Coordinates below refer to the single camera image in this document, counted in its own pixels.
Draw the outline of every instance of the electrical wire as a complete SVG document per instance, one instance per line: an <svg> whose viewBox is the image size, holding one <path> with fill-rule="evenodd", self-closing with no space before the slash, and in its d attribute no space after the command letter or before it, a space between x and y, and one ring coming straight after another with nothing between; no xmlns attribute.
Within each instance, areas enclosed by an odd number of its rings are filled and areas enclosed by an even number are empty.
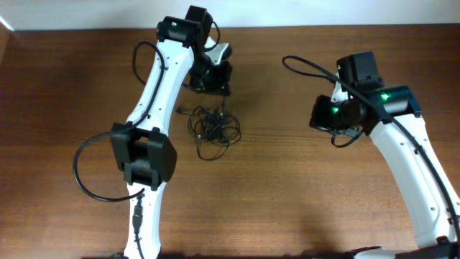
<svg viewBox="0 0 460 259"><path fill-rule="evenodd" d="M77 185L78 187L80 187L81 191L88 195L89 197L93 198L93 199L96 199L98 201L106 201L106 202L119 202L119 201L126 201L128 199L132 199L134 197L137 197L139 195L142 194L142 192L144 191L144 189L142 189L141 191L133 194L133 195L130 195L130 196L125 196L125 197L121 197L121 198L107 198L107 197L103 197L103 196L99 196L99 195L96 195L94 193L92 193L91 191L89 191L84 185L83 183L81 182L80 180L80 176L78 175L78 158L80 157L80 154L83 152L83 150L85 149L85 147L88 147L91 143L97 141L97 140L100 140L104 137L110 137L110 136L113 136L113 135L116 135L116 134L120 134L120 133L124 133L124 132L128 132L130 130L133 130L135 129L139 124L141 124L145 118L147 118L148 114L149 114L149 111L150 109L152 108L152 105L153 105L153 101L155 100L155 97L157 95L157 92L158 92L158 89L160 88L160 84L162 82L162 79L163 79L163 74L165 73L165 60L160 52L160 50L157 48L157 46L151 42L148 42L148 41L142 41L140 42L134 49L134 54L133 54L133 70L134 70L134 74L136 75L136 77L142 81L142 79L140 79L139 75L137 74L136 72L136 55L137 55L137 51L139 49L140 46L142 45L149 45L150 47L152 47L155 52L158 54L158 57L160 58L161 60L161 67L160 67L160 75L158 77L158 80L157 80L157 84L155 85L155 89L153 91L153 94L152 94L152 97L150 98L149 100L149 103L147 105L147 108L145 109L145 111L142 113L141 117L139 118L139 120L137 120L137 122L135 122L134 124L132 124L130 127L127 127L126 129L122 129L122 130L117 130L117 131L109 131L109 132L103 132L103 133L100 133L100 134L97 134L96 136L86 140L75 152L75 155L73 156L73 176L75 177L75 181L77 182Z"/></svg>
<svg viewBox="0 0 460 259"><path fill-rule="evenodd" d="M205 110L202 106L196 107L191 114L176 109L179 114L188 115L188 131L195 139L196 152L201 160L214 161L221 158L231 145L237 144L242 138L239 120L231 116L225 105L225 98L221 110ZM201 154L201 145L210 142L219 146L217 154L205 158Z"/></svg>
<svg viewBox="0 0 460 259"><path fill-rule="evenodd" d="M214 24L214 26L216 26L217 41L216 41L216 44L214 44L212 47L205 47L204 52L208 52L208 51L213 50L217 46L217 44L221 41L221 30L219 29L219 26L217 26L217 23L215 21L213 21L213 24Z"/></svg>
<svg viewBox="0 0 460 259"><path fill-rule="evenodd" d="M359 131L354 137L352 137L347 143L345 144L341 144L341 145L337 145L336 144L336 137L337 135L334 134L331 138L331 143L334 147L337 147L337 148L343 148L343 147L348 147L350 146L351 144L353 144L355 141L357 141L364 133L364 129L361 129L361 131Z"/></svg>
<svg viewBox="0 0 460 259"><path fill-rule="evenodd" d="M441 193L443 194L444 199L446 200L447 207L449 210L449 213L451 214L452 217L452 222L454 225L455 233L456 233L456 238L457 238L457 243L460 242L460 226L459 226L459 218L456 215L455 208L454 208L454 203L452 202L451 197L449 196L449 193L447 191L446 186L444 185L441 177L439 176L438 171L434 167L434 164L431 162L430 158L428 157L425 149L423 148L422 145L420 145L417 140L415 139L414 136L399 122L397 121L393 116L391 116L385 109L380 108L377 106L375 103L370 101L365 95L361 94L359 91L357 91L355 88L351 87L349 84L345 83L342 81L340 78L335 76L333 73L327 71L326 69L322 68L321 66L306 60L304 58L300 58L298 56L294 55L287 55L284 58L282 58L282 64L286 64L287 59L295 59L298 60L302 63L305 63L306 65L309 65L316 70L322 72L324 75L326 75L328 78L333 79L334 81L338 82L341 84L342 87L344 87L354 98L358 98L358 100L364 102L367 104L369 107L371 107L373 110L376 112L379 112L380 114L385 115L392 123L398 127L401 132L409 139L409 141L414 145L415 147L415 152L419 153L423 160L425 161L425 164L427 167L430 169L431 173L433 174L433 177L436 180L436 183L438 184L439 189L441 190Z"/></svg>
<svg viewBox="0 0 460 259"><path fill-rule="evenodd" d="M136 244L137 244L137 249L139 251L139 256L141 259L144 259L144 254L142 253L141 240L139 239L139 234L135 234L134 236L136 238Z"/></svg>
<svg viewBox="0 0 460 259"><path fill-rule="evenodd" d="M298 56L289 56L289 58L292 58L292 59L295 59L295 60L299 60L299 61L302 61L302 58L298 57ZM303 72L303 71L299 71L293 67L291 67L290 65L288 65L286 63L286 57L284 57L282 59L282 64L290 71L294 72L294 73L297 73L297 74L300 74L302 76L310 76L310 77L315 77L315 78L324 78L326 79L327 81L331 82L331 83L335 83L335 80L333 78L330 78L328 76L323 76L323 75L318 75L318 74L314 74L314 73L306 73L306 72Z"/></svg>

